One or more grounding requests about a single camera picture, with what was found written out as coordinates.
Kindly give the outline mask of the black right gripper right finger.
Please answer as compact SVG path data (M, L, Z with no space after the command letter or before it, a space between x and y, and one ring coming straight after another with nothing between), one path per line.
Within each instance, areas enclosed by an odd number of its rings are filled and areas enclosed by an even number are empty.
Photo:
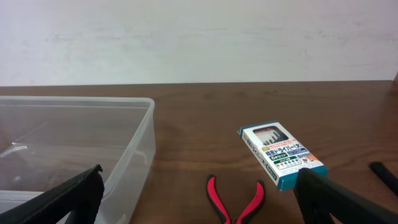
M303 168L294 187L303 220L309 223L397 223L397 214Z

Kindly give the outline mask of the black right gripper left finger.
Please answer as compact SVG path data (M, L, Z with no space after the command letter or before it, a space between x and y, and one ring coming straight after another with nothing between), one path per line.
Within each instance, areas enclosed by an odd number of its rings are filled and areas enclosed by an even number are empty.
M66 182L1 214L1 224L94 224L104 194L102 167L78 174Z

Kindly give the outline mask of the white teal screwdriver set box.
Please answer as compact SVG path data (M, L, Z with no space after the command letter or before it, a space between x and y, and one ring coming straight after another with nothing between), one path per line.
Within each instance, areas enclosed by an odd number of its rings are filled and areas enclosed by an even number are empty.
M280 191L294 188L302 168L322 176L328 173L328 168L277 121L243 126L238 134Z

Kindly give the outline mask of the black handled claw hammer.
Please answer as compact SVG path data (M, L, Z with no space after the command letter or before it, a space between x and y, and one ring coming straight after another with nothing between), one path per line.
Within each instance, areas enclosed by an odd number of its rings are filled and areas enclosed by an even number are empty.
M381 162L372 162L369 168L398 195L397 177Z

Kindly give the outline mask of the red black handled pliers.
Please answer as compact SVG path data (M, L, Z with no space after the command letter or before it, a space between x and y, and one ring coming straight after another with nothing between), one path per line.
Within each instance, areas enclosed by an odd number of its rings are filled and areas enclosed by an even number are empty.
M248 203L238 218L232 219L218 195L216 189L216 176L210 174L206 180L206 196L210 201L211 205L215 209L215 212L220 219L221 224L249 224L252 218L258 213L258 211L264 205L266 200L266 188L262 180L256 182L256 193L253 199Z

